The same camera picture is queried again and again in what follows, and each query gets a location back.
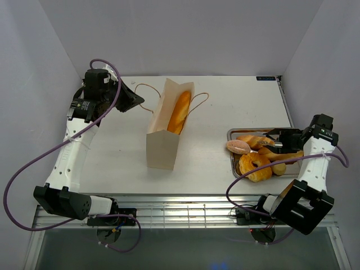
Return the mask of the metal bread tongs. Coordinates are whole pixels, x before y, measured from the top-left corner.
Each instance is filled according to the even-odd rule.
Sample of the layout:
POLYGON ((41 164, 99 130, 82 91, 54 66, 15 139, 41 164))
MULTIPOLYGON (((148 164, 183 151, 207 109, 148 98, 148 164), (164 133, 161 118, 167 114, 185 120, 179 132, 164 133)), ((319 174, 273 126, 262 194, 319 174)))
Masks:
POLYGON ((260 150, 262 147, 267 148, 269 151, 279 153, 279 149, 283 146, 281 142, 273 141, 265 137, 252 138, 248 145, 252 150, 260 150))

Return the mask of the golden oval fake loaf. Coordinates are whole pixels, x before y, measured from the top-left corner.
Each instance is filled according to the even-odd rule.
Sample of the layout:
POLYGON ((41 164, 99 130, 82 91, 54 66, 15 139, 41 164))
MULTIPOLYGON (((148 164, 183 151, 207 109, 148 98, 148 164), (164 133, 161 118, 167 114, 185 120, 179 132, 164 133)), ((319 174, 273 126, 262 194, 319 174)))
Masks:
POLYGON ((266 147, 262 147, 258 150, 258 154, 265 156, 269 161, 279 161, 279 160, 294 159, 294 158, 302 157, 304 155, 304 152, 298 151, 295 153, 288 153, 288 154, 275 154, 274 152, 267 149, 266 147))

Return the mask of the long baguette fake bread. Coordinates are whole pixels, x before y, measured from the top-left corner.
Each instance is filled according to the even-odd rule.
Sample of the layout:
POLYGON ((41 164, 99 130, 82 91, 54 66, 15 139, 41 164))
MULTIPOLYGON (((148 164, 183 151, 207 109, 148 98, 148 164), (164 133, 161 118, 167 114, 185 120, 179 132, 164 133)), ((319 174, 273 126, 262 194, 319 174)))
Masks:
POLYGON ((170 117, 167 131, 180 135, 191 103, 191 92, 184 91, 178 98, 170 117))

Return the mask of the beige paper bag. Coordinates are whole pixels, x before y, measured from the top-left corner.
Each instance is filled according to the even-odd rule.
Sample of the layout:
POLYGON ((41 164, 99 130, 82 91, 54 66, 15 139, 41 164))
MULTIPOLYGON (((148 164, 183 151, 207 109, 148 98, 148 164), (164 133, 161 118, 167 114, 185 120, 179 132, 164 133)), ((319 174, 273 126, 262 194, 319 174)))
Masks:
POLYGON ((178 84, 166 79, 155 110, 141 106, 152 113, 146 134, 146 160, 149 168, 173 170, 181 133, 192 111, 193 100, 207 92, 195 94, 193 82, 178 84))

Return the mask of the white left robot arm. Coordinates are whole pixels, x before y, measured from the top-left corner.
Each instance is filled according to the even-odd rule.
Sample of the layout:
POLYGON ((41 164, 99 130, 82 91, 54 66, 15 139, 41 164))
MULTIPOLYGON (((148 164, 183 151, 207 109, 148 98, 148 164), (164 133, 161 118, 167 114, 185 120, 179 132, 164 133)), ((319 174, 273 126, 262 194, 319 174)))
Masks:
POLYGON ((80 176, 91 142, 99 129, 100 117, 113 105, 124 113, 144 102, 105 65, 102 69, 89 69, 83 84, 70 104, 67 114, 65 145, 44 186, 37 186, 33 196, 49 214, 83 220, 100 215, 106 224, 119 219, 114 199, 84 195, 79 192, 80 176))

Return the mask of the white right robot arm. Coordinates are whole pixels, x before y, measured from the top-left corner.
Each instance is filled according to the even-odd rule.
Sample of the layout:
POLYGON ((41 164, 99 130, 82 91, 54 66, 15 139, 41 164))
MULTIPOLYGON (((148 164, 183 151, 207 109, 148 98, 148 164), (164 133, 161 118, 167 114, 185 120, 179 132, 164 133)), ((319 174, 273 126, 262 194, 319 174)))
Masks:
POLYGON ((304 130, 275 128, 265 134, 274 140, 266 148, 275 154, 303 151, 300 172, 278 196, 263 195, 254 217, 260 223, 276 218, 293 229, 308 235, 327 215, 334 198, 327 194, 326 174, 330 155, 339 136, 332 131, 333 118, 317 114, 304 130))

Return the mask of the scored oval fake loaf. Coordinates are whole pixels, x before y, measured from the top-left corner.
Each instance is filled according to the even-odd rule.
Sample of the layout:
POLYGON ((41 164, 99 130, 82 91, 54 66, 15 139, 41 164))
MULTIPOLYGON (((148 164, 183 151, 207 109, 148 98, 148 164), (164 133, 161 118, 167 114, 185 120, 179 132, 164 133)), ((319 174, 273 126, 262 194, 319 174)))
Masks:
POLYGON ((250 134, 241 135, 236 138, 237 140, 241 140, 246 142, 252 150, 259 150, 260 148, 264 147, 265 145, 274 145, 275 142, 265 136, 254 136, 250 134))

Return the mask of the small round fake bun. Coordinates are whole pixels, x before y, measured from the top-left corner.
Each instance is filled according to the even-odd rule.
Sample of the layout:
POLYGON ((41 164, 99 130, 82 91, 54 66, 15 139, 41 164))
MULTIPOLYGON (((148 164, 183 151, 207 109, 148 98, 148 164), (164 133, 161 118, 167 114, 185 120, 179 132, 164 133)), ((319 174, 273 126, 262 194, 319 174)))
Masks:
POLYGON ((276 176, 282 176, 286 173, 286 164, 285 163, 279 163, 279 164, 276 164, 275 162, 271 163, 272 166, 271 166, 271 170, 272 170, 272 173, 276 176))

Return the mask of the pink sugared fake doughnut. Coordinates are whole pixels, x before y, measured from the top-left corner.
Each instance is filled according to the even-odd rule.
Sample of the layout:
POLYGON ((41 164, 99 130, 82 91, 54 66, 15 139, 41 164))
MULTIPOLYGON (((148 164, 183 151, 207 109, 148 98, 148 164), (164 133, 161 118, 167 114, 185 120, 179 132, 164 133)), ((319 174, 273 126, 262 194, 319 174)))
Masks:
POLYGON ((246 142, 238 139, 227 141, 226 148, 230 152, 238 155, 247 155, 251 151, 250 146, 246 142))

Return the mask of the metal baking tray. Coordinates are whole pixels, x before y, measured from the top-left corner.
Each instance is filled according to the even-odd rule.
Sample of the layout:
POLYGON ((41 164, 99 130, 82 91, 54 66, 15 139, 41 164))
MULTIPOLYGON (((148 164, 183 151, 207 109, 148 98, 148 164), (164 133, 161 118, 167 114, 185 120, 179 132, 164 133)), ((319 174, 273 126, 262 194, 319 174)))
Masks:
MULTIPOLYGON (((252 136, 260 136, 263 137, 265 133, 269 132, 270 129, 260 129, 260 128, 253 128, 253 129, 230 129, 227 132, 227 140, 235 140, 238 136, 241 135, 252 135, 252 136)), ((239 167, 239 160, 241 158, 240 154, 230 153, 231 159, 231 167, 233 175, 238 178, 241 176, 240 167, 239 167)), ((301 162, 297 161, 292 164, 286 165, 286 172, 284 175, 276 175, 273 174, 273 178, 295 178, 300 172, 301 162)))

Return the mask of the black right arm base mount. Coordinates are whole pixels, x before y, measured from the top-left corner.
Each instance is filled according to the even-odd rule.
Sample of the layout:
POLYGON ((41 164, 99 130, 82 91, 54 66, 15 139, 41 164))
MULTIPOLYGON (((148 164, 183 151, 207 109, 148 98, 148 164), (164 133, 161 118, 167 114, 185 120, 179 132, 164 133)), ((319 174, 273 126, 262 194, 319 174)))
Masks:
POLYGON ((268 217, 255 214, 235 206, 231 209, 229 215, 235 220, 235 223, 238 226, 265 225, 270 221, 268 217))

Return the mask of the aluminium frame rail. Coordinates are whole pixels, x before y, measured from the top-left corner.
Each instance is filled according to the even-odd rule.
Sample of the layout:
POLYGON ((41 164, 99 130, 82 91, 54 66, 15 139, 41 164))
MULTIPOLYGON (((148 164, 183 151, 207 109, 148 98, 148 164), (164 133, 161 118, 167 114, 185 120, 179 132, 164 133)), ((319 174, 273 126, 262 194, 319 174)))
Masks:
MULTIPOLYGON (((137 219, 143 229, 190 229, 190 228, 235 228, 231 215, 235 209, 225 196, 145 196, 110 195, 121 208, 136 208, 137 219)), ((238 204, 255 205, 260 196, 231 196, 238 204)), ((37 206, 33 220, 34 228, 47 227, 65 221, 67 218, 50 215, 37 206)), ((75 220, 59 228, 86 228, 87 220, 75 220)), ((337 227, 334 211, 331 210, 317 227, 337 227)))

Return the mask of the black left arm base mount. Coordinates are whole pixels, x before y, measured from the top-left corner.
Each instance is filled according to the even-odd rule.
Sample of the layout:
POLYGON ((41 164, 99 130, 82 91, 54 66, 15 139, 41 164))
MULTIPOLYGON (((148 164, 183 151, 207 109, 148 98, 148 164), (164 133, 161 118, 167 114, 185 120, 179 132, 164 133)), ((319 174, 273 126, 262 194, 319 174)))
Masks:
MULTIPOLYGON (((122 214, 122 215, 130 215, 133 217, 137 216, 136 208, 119 208, 114 212, 114 214, 122 214)), ((87 220, 88 226, 111 226, 117 227, 119 225, 122 226, 135 226, 136 222, 132 218, 128 217, 106 217, 106 218, 88 218, 87 220)))

